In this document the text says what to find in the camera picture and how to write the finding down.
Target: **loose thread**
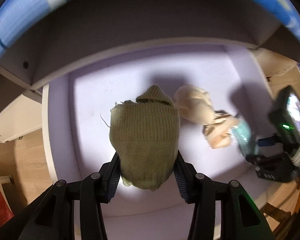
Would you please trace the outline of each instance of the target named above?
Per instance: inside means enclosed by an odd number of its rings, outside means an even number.
[[[108,126],[109,128],[111,128],[111,127],[106,123],[106,121],[102,118],[101,114],[100,114],[100,117],[101,117],[101,119],[105,122],[106,126]]]

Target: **knit fabric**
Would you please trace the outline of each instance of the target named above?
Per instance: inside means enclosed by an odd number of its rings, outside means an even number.
[[[228,113],[216,113],[207,91],[188,84],[180,87],[174,98],[182,118],[205,126],[203,133],[211,148],[230,145],[230,128],[238,120]]]
[[[156,86],[111,109],[110,142],[126,186],[158,189],[177,157],[180,120],[171,99]]]

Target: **green indicator light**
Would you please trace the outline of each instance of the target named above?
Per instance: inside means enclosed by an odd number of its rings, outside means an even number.
[[[290,130],[290,129],[294,129],[293,127],[291,127],[291,126],[288,126],[288,125],[286,125],[286,124],[283,124],[282,125],[285,129],[288,129],[288,130]]]

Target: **screen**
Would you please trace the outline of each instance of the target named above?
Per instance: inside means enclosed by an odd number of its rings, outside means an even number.
[[[287,111],[292,118],[294,128],[300,134],[300,101],[295,94],[290,94],[287,102]]]

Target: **screw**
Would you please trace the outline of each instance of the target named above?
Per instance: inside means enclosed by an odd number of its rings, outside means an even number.
[[[29,67],[29,63],[27,61],[24,61],[23,62],[23,68],[28,69],[28,67]]]
[[[239,184],[239,182],[237,182],[236,180],[232,180],[231,182],[230,182],[230,184],[231,184],[231,186],[233,186],[233,187],[238,187],[240,184]]]
[[[56,182],[56,185],[57,185],[58,187],[61,187],[61,186],[63,186],[65,183],[66,183],[66,182],[65,182],[63,179],[60,179],[60,180],[58,180],[58,181]]]
[[[9,175],[9,179],[10,179],[11,184],[14,185],[14,179],[13,179],[12,175]]]
[[[203,174],[203,173],[197,173],[197,174],[195,175],[195,177],[196,177],[197,179],[204,179],[204,174]]]
[[[92,179],[99,179],[100,178],[100,173],[98,173],[98,172],[92,173],[91,178]]]
[[[296,176],[297,176],[297,172],[296,172],[296,171],[292,171],[290,176],[291,176],[292,178],[296,177]]]

